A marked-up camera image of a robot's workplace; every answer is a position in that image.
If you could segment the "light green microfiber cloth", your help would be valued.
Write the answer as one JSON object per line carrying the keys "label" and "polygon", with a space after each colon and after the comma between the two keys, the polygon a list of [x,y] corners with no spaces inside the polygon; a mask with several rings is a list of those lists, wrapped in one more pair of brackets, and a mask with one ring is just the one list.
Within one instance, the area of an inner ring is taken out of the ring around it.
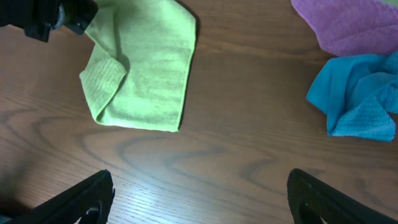
{"label": "light green microfiber cloth", "polygon": [[176,132],[196,42],[196,20],[174,0],[101,0],[80,73],[93,119]]}

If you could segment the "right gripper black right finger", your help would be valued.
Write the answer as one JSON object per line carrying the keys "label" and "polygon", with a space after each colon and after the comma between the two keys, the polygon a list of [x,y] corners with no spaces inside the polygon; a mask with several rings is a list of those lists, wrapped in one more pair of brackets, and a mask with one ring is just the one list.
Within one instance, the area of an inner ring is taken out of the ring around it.
{"label": "right gripper black right finger", "polygon": [[295,224],[397,224],[301,169],[292,169],[287,196]]}

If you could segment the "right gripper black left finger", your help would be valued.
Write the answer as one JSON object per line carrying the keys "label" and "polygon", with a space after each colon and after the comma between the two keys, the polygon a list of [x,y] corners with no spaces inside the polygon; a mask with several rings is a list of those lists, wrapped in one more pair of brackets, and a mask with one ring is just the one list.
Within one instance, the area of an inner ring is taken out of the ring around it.
{"label": "right gripper black left finger", "polygon": [[110,171],[101,170],[6,224],[107,224],[114,195]]}

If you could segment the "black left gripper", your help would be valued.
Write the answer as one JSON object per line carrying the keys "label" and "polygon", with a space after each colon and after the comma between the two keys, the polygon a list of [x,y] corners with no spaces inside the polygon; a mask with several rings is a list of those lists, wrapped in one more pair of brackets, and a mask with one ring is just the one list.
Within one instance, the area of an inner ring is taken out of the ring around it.
{"label": "black left gripper", "polygon": [[98,12],[93,0],[1,0],[1,26],[24,30],[27,37],[49,41],[62,26],[82,35]]}

